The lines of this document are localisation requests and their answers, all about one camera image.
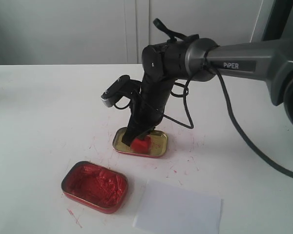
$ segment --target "white paper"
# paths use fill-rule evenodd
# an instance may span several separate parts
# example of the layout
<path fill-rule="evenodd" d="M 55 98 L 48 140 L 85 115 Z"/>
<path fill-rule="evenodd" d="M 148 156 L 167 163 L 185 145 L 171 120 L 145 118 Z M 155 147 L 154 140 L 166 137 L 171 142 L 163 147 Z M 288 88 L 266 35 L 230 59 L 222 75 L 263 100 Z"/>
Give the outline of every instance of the white paper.
<path fill-rule="evenodd" d="M 219 234 L 221 199 L 150 180 L 133 226 L 157 234 Z"/>

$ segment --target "red wax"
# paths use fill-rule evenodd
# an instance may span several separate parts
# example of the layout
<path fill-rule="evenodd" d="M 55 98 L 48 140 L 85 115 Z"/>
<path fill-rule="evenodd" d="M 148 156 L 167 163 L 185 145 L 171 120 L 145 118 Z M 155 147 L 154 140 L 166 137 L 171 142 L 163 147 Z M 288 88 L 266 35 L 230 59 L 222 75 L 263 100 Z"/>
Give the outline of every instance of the red wax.
<path fill-rule="evenodd" d="M 146 136 L 143 140 L 138 138 L 134 139 L 130 145 L 131 149 L 138 154 L 147 154 L 150 150 L 151 138 Z"/>
<path fill-rule="evenodd" d="M 76 167 L 65 182 L 66 192 L 103 208 L 115 206 L 126 186 L 121 174 L 94 164 Z"/>

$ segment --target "white table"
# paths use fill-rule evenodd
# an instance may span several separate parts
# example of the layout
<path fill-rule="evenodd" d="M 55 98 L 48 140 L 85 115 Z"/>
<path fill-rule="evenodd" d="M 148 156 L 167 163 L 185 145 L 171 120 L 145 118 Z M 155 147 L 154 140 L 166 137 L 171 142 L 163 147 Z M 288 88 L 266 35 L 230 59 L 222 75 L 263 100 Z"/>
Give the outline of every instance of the white table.
<path fill-rule="evenodd" d="M 141 65 L 0 66 L 0 234 L 146 233 L 132 222 L 149 178 L 223 198 L 221 234 L 293 234 L 293 179 L 243 142 L 217 78 L 190 84 L 194 130 L 166 119 L 159 125 L 169 134 L 161 159 L 115 152 L 112 140 L 127 125 L 129 110 L 106 108 L 100 95 L 123 74 L 141 79 L 143 70 Z M 283 106 L 271 104 L 266 84 L 229 77 L 225 82 L 242 128 L 293 170 L 293 126 Z M 181 99 L 170 97 L 166 113 L 187 120 Z M 82 160 L 127 175 L 128 198 L 117 213 L 102 214 L 62 194 L 62 179 Z"/>

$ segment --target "red sponge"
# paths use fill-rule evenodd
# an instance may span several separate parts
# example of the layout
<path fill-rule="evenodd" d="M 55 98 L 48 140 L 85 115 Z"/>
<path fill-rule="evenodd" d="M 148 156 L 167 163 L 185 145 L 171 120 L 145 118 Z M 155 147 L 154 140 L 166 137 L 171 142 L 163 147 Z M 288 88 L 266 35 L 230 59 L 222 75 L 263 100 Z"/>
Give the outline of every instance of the red sponge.
<path fill-rule="evenodd" d="M 146 136 L 143 140 L 138 138 L 134 139 L 130 145 L 131 149 L 138 154 L 147 154 L 150 150 L 151 138 Z"/>

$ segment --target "open tin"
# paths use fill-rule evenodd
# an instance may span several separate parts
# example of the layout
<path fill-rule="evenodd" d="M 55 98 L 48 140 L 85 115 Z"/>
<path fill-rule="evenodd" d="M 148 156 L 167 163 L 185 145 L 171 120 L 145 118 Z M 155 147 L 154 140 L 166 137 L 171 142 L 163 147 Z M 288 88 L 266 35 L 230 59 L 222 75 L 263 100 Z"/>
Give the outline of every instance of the open tin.
<path fill-rule="evenodd" d="M 161 157 L 166 152 L 168 144 L 168 136 L 166 133 L 158 130 L 151 131 L 150 135 L 148 135 L 151 138 L 150 148 L 147 153 L 142 154 L 139 152 L 135 152 L 131 147 L 122 143 L 122 138 L 125 134 L 126 129 L 126 127 L 121 128 L 115 134 L 113 147 L 117 152 L 152 158 Z"/>
<path fill-rule="evenodd" d="M 97 211 L 117 211 L 128 191 L 125 175 L 88 161 L 76 163 L 62 181 L 64 194 Z"/>

